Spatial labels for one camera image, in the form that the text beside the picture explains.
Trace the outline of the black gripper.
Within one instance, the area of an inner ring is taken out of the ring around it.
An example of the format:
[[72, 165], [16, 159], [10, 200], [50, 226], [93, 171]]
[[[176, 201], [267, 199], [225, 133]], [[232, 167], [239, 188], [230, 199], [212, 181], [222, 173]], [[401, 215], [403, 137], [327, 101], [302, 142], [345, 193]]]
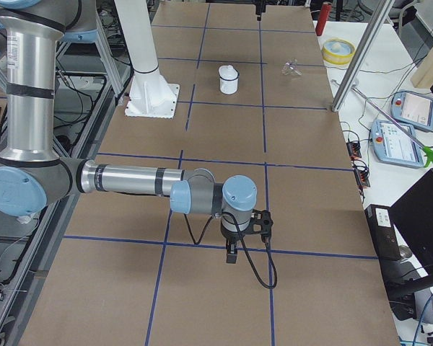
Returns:
[[240, 236], [237, 232], [230, 231], [225, 227], [222, 227], [222, 235], [226, 239], [226, 263], [236, 264], [237, 263], [237, 243], [240, 240]]

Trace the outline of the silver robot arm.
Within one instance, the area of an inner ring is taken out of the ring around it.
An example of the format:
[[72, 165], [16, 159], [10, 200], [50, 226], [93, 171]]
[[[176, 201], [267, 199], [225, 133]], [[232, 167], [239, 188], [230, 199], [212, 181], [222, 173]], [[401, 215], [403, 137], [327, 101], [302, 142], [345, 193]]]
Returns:
[[94, 1], [0, 1], [7, 33], [8, 136], [0, 152], [0, 211], [28, 216], [66, 196], [93, 191], [167, 197], [173, 212], [219, 218], [227, 261], [253, 232], [255, 183], [236, 175], [219, 184], [206, 169], [97, 164], [53, 149], [56, 45], [98, 34]]

